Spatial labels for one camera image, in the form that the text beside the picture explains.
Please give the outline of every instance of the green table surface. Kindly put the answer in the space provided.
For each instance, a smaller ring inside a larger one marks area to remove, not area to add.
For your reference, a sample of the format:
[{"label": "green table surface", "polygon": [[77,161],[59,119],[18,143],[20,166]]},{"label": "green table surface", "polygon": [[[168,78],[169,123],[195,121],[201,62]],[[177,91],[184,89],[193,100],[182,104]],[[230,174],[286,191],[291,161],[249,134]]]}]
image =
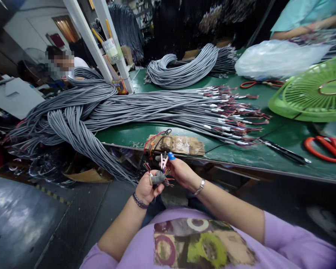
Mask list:
[{"label": "green table surface", "polygon": [[[163,90],[154,84],[144,84],[145,75],[145,69],[130,72],[133,87],[135,88],[136,93]],[[257,105],[264,113],[273,116],[269,124],[261,125],[264,128],[261,133],[255,133],[252,135],[259,137],[283,125],[277,131],[266,136],[266,139],[311,160],[312,163],[308,165],[296,164],[263,144],[253,145],[247,149],[236,145],[225,145],[206,153],[204,157],[200,158],[213,163],[226,163],[232,166],[246,167],[254,170],[336,183],[336,163],[330,163],[315,157],[308,152],[303,145],[303,141],[307,137],[316,136],[316,133],[310,132],[311,123],[291,120],[276,115],[268,108],[268,101],[276,92],[276,88],[265,85],[255,85],[249,89],[240,89],[240,84],[245,81],[247,81],[245,78],[233,74],[230,75],[229,78],[220,79],[207,76],[187,89],[227,84],[231,88],[237,87],[237,89],[233,91],[234,93],[259,95],[258,99],[239,100],[239,102],[249,102]],[[157,134],[166,130],[168,127],[172,129],[173,135],[197,137],[199,141],[204,142],[205,151],[222,143],[216,139],[170,125],[143,123],[130,123],[112,127],[98,132],[96,137],[102,143],[109,145],[142,150],[149,135]]]}]

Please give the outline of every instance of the white plastic bag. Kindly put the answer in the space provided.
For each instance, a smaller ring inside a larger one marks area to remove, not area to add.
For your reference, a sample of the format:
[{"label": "white plastic bag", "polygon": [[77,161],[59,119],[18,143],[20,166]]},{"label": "white plastic bag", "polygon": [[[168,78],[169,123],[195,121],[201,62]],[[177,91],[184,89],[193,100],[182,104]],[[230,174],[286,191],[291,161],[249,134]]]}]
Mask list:
[{"label": "white plastic bag", "polygon": [[235,64],[236,73],[254,80],[285,79],[318,63],[330,45],[300,47],[287,40],[269,40],[246,49]]}]

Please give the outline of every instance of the orange scissors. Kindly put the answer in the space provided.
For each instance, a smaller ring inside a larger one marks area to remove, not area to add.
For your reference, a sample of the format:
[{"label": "orange scissors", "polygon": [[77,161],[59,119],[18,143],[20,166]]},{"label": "orange scissors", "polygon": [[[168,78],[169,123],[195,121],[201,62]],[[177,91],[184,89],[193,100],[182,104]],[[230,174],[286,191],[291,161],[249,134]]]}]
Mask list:
[{"label": "orange scissors", "polygon": [[247,89],[247,88],[250,88],[254,85],[257,85],[257,84],[265,84],[265,85],[268,85],[268,86],[272,86],[272,87],[281,87],[284,85],[284,81],[280,81],[280,80],[266,80],[266,81],[247,81],[247,82],[244,82],[240,85],[240,87],[242,89]]},{"label": "orange scissors", "polygon": [[326,147],[335,157],[336,157],[336,138],[334,137],[323,137],[323,136],[317,136],[317,137],[308,137],[305,141],[304,141],[304,145],[306,147],[306,149],[314,154],[315,156],[325,160],[325,161],[329,161],[332,163],[336,163],[336,158],[330,158],[328,156],[325,156],[323,154],[321,154],[320,152],[316,151],[312,145],[311,142],[314,140],[318,140],[324,147]]}]

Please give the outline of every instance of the person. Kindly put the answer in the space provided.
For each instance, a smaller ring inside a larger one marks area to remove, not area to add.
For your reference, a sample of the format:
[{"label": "person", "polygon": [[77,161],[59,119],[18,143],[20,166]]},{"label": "person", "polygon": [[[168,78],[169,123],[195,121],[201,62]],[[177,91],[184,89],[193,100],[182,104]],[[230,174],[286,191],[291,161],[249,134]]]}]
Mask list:
[{"label": "person", "polygon": [[271,39],[291,39],[323,28],[336,28],[336,0],[290,0],[271,29]]},{"label": "person", "polygon": [[[88,64],[79,57],[72,57],[69,53],[62,51],[56,46],[47,46],[46,54],[59,70],[64,74],[62,80],[67,83],[67,76],[72,76],[72,69],[75,67],[89,68]],[[75,77],[77,80],[83,80],[82,77]]]},{"label": "person", "polygon": [[171,152],[168,156],[171,175],[216,219],[174,207],[140,229],[147,205],[164,189],[162,184],[153,189],[147,172],[81,269],[336,268],[336,247],[200,178]]}]

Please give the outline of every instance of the silver bracelet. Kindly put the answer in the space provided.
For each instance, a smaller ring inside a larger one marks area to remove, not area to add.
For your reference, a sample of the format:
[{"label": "silver bracelet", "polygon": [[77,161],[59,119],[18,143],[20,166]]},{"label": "silver bracelet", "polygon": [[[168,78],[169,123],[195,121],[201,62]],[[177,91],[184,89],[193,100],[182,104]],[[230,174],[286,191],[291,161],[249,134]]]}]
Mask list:
[{"label": "silver bracelet", "polygon": [[202,191],[202,189],[204,188],[204,183],[205,183],[205,179],[202,179],[202,183],[199,186],[199,189],[194,193],[195,196],[197,196]]}]

